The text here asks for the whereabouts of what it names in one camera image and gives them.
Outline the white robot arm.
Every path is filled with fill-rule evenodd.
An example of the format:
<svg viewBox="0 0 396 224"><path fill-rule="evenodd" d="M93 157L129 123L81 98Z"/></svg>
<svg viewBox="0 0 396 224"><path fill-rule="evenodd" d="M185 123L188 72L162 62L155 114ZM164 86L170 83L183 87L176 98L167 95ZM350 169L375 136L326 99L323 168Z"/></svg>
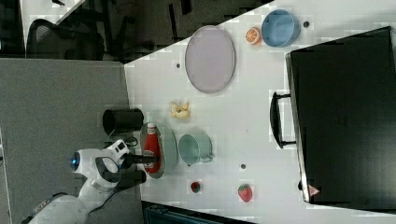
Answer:
<svg viewBox="0 0 396 224"><path fill-rule="evenodd" d="M70 167L86 178L77 196L59 192L40 203L21 224L85 224L116 193L147 180L141 170L128 171L133 164L154 163L158 156L134 155L123 140L111 146L81 149L74 153Z"/></svg>

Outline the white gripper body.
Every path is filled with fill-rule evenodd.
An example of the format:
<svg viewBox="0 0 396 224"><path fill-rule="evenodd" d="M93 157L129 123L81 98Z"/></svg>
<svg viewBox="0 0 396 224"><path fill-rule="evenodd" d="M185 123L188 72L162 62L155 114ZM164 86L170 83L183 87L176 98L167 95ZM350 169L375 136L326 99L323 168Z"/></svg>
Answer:
<svg viewBox="0 0 396 224"><path fill-rule="evenodd" d="M119 139L111 146L106 147L105 152L107 156L112 159L119 168L121 168L124 160L130 153L130 149L123 140Z"/></svg>

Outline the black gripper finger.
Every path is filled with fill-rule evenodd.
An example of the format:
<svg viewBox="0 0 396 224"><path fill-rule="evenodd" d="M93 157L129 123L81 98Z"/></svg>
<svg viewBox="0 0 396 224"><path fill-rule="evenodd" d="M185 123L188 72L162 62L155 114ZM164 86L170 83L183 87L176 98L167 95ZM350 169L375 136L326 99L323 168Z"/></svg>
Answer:
<svg viewBox="0 0 396 224"><path fill-rule="evenodd" d="M155 163L159 160L160 158L155 156L128 155L124 162L126 164L146 164Z"/></svg>

